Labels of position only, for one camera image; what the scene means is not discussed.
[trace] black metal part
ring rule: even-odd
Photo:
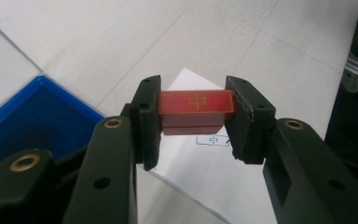
[[[248,81],[227,77],[226,90],[234,90],[235,115],[225,124],[235,159],[263,164],[264,133],[275,124],[275,107]]]
[[[63,223],[137,223],[131,122],[101,120],[73,190]]]
[[[51,153],[28,149],[0,162],[0,223],[38,223],[55,184]]]
[[[158,117],[158,93],[161,77],[148,77],[141,81],[131,105],[123,109],[122,115],[129,114],[132,123],[135,158],[146,171],[158,163],[159,142],[162,125]]]
[[[312,128],[279,119],[264,176],[278,223],[358,223],[358,180]]]

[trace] floor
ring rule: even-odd
[[[357,16],[358,0],[0,0],[0,105],[46,73],[116,115],[144,77],[165,90],[188,68],[250,80],[324,137]],[[138,186],[139,223],[227,222],[142,168]]]

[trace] wooden block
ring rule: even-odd
[[[158,113],[166,135],[217,133],[235,112],[233,91],[161,91]]]

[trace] red block front face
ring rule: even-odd
[[[166,135],[217,133],[234,114],[233,91],[161,91],[158,113]]]

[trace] blue bin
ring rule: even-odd
[[[64,157],[89,143],[101,119],[47,77],[36,77],[0,108],[0,161],[28,148]]]

